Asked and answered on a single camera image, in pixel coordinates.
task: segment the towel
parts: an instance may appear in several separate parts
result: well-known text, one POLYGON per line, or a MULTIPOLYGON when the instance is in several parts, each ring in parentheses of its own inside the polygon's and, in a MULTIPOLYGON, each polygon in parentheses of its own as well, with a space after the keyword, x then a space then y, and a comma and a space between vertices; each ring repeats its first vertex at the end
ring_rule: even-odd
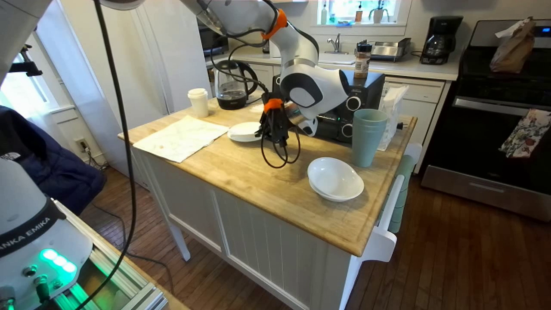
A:
POLYGON ((173 163, 183 163, 223 137, 226 132, 226 126, 211 125, 187 116, 166 130, 140 140, 135 147, 173 163))
POLYGON ((386 95, 381 99, 379 111, 383 111, 385 114, 390 116, 390 121, 386 123, 385 135, 383 135, 381 144, 378 147, 378 151, 381 151, 381 152, 386 152, 386 149, 391 145, 391 142, 395 139, 398 120, 400 120, 400 116, 398 116, 400 102, 407 92, 409 92, 409 87, 390 89, 390 90, 386 90, 386 95))
POLYGON ((540 140, 546 135, 551 126, 551 113, 546 111, 529 111, 519 126, 502 145, 507 159, 531 159, 540 140))

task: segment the stove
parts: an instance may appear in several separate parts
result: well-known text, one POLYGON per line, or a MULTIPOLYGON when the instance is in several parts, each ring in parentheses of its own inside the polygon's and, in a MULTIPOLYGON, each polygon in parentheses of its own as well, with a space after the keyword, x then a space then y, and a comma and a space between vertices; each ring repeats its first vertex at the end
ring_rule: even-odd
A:
POLYGON ((429 145, 422 187, 550 223, 551 132, 527 159, 500 151, 529 111, 551 113, 551 21, 538 21, 521 75, 490 70, 495 33, 515 23, 478 23, 429 145))

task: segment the kitchen utensil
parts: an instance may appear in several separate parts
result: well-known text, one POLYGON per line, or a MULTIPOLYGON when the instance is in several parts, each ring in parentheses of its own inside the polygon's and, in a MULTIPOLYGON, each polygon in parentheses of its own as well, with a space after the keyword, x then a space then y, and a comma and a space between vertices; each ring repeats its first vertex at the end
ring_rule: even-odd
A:
POLYGON ((216 97, 221 109, 236 111, 247 106, 257 83, 255 71, 240 61, 223 61, 216 66, 216 97))
POLYGON ((372 61, 403 61, 412 52, 412 40, 403 39, 400 42, 374 42, 372 61))
POLYGON ((188 92, 188 99, 192 104, 192 113, 197 118, 207 118, 209 116, 209 94, 205 89, 193 89, 188 92))
POLYGON ((309 166, 310 188, 331 202, 348 202, 364 192, 364 180, 347 163, 321 157, 309 166))
POLYGON ((352 132, 352 161, 359 168, 371 168, 383 140, 390 116, 376 109, 355 113, 352 132))
POLYGON ((436 16, 431 20, 426 47, 421 56, 422 64, 441 66, 448 63, 450 54, 455 52, 455 33, 462 21, 462 16, 436 16))
POLYGON ((228 139, 238 144, 259 142, 261 137, 255 137, 261 123, 240 123, 228 132, 228 139))

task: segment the green light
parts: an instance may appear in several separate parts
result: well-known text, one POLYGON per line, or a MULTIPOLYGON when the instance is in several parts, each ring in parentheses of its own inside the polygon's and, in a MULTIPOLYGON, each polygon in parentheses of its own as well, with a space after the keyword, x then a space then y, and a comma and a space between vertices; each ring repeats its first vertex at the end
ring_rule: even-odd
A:
POLYGON ((56 264, 56 266, 66 266, 68 261, 66 261, 64 257, 56 257, 56 259, 54 259, 54 264, 56 264))
POLYGON ((66 273, 76 273, 76 266, 73 266, 71 263, 68 263, 66 266, 63 266, 66 273))
POLYGON ((45 256, 45 259, 49 259, 49 261, 54 261, 54 259, 57 257, 57 254, 56 254, 54 250, 47 250, 44 256, 45 256))

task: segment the wall outlet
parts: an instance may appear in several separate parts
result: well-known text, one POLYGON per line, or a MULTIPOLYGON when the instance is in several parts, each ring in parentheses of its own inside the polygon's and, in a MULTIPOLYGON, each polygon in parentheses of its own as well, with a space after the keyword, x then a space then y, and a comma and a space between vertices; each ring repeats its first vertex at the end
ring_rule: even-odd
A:
POLYGON ((88 142, 85 139, 75 140, 75 144, 76 144, 76 151, 80 151, 81 154, 88 154, 90 152, 90 145, 88 145, 88 142))

